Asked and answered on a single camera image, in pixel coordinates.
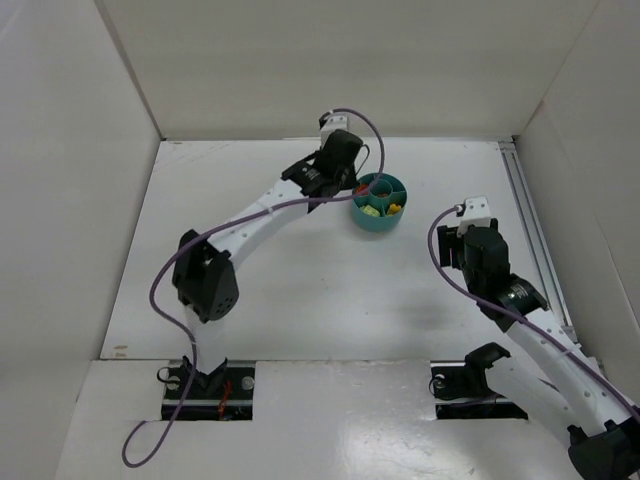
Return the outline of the orange plastic ring disc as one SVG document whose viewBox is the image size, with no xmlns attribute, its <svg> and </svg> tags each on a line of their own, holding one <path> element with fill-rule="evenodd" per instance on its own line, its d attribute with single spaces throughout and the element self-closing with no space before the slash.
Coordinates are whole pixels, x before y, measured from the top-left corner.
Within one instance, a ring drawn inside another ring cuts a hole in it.
<svg viewBox="0 0 640 480">
<path fill-rule="evenodd" d="M 354 196 L 355 197 L 360 197 L 360 196 L 364 196 L 368 193 L 369 191 L 369 185 L 368 184 L 360 184 L 354 192 Z"/>
</svg>

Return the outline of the light green curved lego brick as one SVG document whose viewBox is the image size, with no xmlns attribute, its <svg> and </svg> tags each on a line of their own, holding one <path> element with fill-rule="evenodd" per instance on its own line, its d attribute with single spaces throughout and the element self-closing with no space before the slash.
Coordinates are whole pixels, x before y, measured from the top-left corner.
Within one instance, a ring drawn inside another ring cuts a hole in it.
<svg viewBox="0 0 640 480">
<path fill-rule="evenodd" d="M 380 217 L 380 211 L 377 210 L 376 208 L 374 208 L 371 205 L 364 205 L 360 208 L 360 211 L 363 212 L 364 214 L 371 216 L 371 217 Z"/>
</svg>

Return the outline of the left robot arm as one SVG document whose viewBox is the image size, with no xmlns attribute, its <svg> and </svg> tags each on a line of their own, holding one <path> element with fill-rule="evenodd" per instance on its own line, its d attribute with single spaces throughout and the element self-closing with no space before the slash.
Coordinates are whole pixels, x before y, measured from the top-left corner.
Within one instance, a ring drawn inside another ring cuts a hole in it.
<svg viewBox="0 0 640 480">
<path fill-rule="evenodd" d="M 357 135 L 333 131 L 318 150 L 285 169 L 271 189 L 240 213 L 242 218 L 259 213 L 259 218 L 210 235 L 176 261 L 171 282 L 190 311 L 189 328 L 198 348 L 198 360 L 184 361 L 183 371 L 195 375 L 195 390 L 210 396 L 224 382 L 227 358 L 223 353 L 215 356 L 213 346 L 222 344 L 222 319 L 239 299 L 236 271 L 285 225 L 355 188 L 356 158 L 364 147 Z"/>
</svg>

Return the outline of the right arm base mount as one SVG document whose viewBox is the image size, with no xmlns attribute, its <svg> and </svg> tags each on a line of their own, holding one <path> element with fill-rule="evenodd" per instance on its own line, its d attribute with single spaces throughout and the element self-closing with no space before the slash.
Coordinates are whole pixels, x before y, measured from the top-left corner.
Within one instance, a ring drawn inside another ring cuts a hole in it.
<svg viewBox="0 0 640 480">
<path fill-rule="evenodd" d="M 510 353 L 495 342 L 471 351 L 463 360 L 430 363 L 429 392 L 435 400 L 437 420 L 528 420 L 528 414 L 491 390 L 486 371 Z"/>
</svg>

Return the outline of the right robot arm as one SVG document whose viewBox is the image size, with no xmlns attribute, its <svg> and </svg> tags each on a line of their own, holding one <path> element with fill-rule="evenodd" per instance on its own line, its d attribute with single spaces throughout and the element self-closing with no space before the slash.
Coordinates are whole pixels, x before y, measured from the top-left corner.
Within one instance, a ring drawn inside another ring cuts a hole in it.
<svg viewBox="0 0 640 480">
<path fill-rule="evenodd" d="M 536 419 L 566 448 L 584 479 L 627 479 L 639 470 L 639 408 L 588 362 L 556 322 L 546 299 L 512 273 L 509 249 L 494 218 L 477 225 L 434 221 L 427 247 L 438 272 L 460 271 L 457 290 L 545 374 L 521 367 L 514 353 L 487 343 L 463 362 L 432 372 L 434 396 L 468 408 L 501 396 Z"/>
</svg>

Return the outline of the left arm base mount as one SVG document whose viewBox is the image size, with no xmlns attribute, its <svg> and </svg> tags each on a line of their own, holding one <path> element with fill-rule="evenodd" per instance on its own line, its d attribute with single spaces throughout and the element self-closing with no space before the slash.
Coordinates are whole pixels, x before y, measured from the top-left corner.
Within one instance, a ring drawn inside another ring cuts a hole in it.
<svg viewBox="0 0 640 480">
<path fill-rule="evenodd" d="M 178 411 L 177 421 L 250 421 L 253 418 L 253 397 L 256 363 L 229 361 L 210 375 L 196 377 L 179 407 L 186 391 L 192 365 L 187 357 L 172 362 L 156 372 L 163 385 L 161 418 L 170 420 Z"/>
</svg>

